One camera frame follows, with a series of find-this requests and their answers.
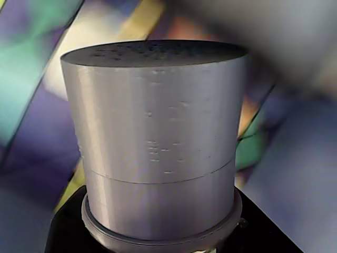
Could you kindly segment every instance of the yellow blurred shape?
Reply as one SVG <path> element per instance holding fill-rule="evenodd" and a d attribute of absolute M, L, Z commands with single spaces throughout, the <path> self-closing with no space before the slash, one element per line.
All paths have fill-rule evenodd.
<path fill-rule="evenodd" d="M 0 11 L 2 7 L 4 7 L 5 3 L 6 3 L 6 0 L 0 0 Z"/>

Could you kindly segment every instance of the green blurred shape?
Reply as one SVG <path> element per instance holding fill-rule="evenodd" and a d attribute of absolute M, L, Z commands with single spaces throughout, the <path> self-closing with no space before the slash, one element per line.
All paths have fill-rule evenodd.
<path fill-rule="evenodd" d="M 236 148 L 236 169 L 242 170 L 257 163 L 265 149 L 265 134 L 259 130 L 263 122 L 263 114 L 259 113 L 242 136 Z"/>
<path fill-rule="evenodd" d="M 68 24 L 82 0 L 28 0 L 29 35 L 48 33 Z"/>
<path fill-rule="evenodd" d="M 40 38 L 0 49 L 0 143 L 8 144 L 39 84 L 48 59 Z"/>

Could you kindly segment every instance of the gray cylinder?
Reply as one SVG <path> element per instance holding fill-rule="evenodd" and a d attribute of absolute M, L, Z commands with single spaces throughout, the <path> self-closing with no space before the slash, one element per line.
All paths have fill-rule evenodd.
<path fill-rule="evenodd" d="M 226 217 L 245 55 L 224 43 L 137 41 L 62 57 L 99 223 L 131 238 L 173 240 Z"/>

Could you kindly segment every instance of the white blurred patch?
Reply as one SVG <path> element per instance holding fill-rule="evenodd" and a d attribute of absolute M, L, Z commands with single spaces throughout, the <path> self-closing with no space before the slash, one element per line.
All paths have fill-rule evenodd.
<path fill-rule="evenodd" d="M 43 78 L 46 89 L 67 100 L 60 57 L 81 47 L 116 42 L 127 18 L 99 1 L 85 2 L 49 62 Z"/>

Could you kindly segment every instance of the metal cylinder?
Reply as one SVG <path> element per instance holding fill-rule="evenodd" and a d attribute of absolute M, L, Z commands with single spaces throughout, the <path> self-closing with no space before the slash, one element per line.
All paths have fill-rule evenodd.
<path fill-rule="evenodd" d="M 62 57 L 89 207 L 144 240 L 203 232 L 233 206 L 246 51 L 137 41 Z"/>

